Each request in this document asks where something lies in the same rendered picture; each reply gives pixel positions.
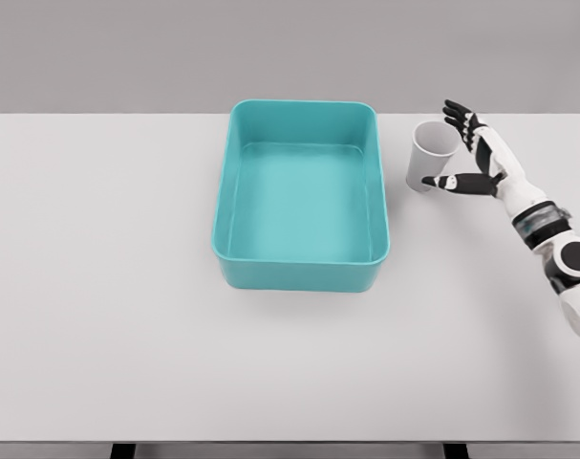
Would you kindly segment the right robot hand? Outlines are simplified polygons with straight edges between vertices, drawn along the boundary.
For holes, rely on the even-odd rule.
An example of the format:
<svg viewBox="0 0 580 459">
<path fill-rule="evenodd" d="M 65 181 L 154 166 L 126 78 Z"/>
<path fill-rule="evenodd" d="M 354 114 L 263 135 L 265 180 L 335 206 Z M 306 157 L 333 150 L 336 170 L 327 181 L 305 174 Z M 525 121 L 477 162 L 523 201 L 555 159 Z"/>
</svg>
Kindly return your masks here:
<svg viewBox="0 0 580 459">
<path fill-rule="evenodd" d="M 459 132 L 480 172 L 425 176 L 421 179 L 424 185 L 455 194 L 496 196 L 500 182 L 524 174 L 503 139 L 472 109 L 446 99 L 442 112 L 444 121 Z"/>
</svg>

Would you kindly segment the white paper cup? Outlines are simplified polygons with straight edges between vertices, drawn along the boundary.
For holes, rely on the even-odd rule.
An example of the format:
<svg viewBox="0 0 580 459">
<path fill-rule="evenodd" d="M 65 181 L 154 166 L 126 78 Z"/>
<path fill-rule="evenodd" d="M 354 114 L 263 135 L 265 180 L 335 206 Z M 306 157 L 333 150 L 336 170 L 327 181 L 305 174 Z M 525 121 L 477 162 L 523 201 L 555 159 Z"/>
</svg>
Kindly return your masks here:
<svg viewBox="0 0 580 459">
<path fill-rule="evenodd" d="M 427 191 L 422 178 L 440 175 L 460 146 L 460 134 L 450 124 L 438 120 L 418 124 L 412 134 L 406 184 L 414 191 Z"/>
</svg>

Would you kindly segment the teal plastic basket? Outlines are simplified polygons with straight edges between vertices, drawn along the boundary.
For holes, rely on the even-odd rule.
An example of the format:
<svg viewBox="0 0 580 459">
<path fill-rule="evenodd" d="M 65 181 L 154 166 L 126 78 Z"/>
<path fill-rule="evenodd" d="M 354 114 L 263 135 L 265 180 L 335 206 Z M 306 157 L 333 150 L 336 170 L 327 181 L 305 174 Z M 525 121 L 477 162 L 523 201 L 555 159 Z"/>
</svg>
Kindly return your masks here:
<svg viewBox="0 0 580 459">
<path fill-rule="evenodd" d="M 390 250 L 376 111 L 357 101 L 238 102 L 211 248 L 238 289 L 370 289 Z"/>
</svg>

